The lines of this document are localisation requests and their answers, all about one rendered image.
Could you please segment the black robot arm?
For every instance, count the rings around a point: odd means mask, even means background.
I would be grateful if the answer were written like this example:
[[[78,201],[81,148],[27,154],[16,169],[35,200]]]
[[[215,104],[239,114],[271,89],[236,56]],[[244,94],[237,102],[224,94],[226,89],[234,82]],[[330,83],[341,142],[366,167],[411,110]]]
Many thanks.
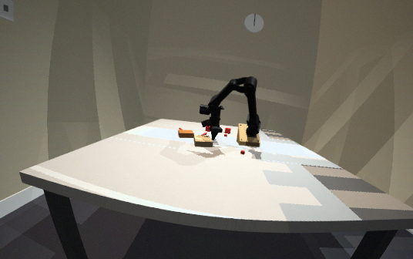
[[[242,85],[243,86],[240,86]],[[246,134],[247,137],[257,137],[257,134],[260,131],[261,121],[257,115],[257,106],[256,106],[256,87],[257,87],[257,78],[253,76],[231,79],[228,84],[224,86],[224,89],[218,94],[211,98],[208,105],[200,105],[200,114],[211,116],[220,116],[220,111],[223,106],[219,106],[221,101],[229,96],[229,94],[236,90],[240,93],[245,93],[248,99],[249,113],[247,116],[247,128]],[[201,122],[202,126],[209,126],[212,124],[212,119],[207,119]]]

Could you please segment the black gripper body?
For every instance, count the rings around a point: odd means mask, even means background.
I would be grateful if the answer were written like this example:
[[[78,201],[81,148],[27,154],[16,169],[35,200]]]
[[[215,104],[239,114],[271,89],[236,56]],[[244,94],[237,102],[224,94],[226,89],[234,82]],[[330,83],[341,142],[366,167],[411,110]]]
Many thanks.
[[[222,133],[223,129],[220,127],[220,116],[211,116],[212,126],[210,126],[211,132],[213,133]]]

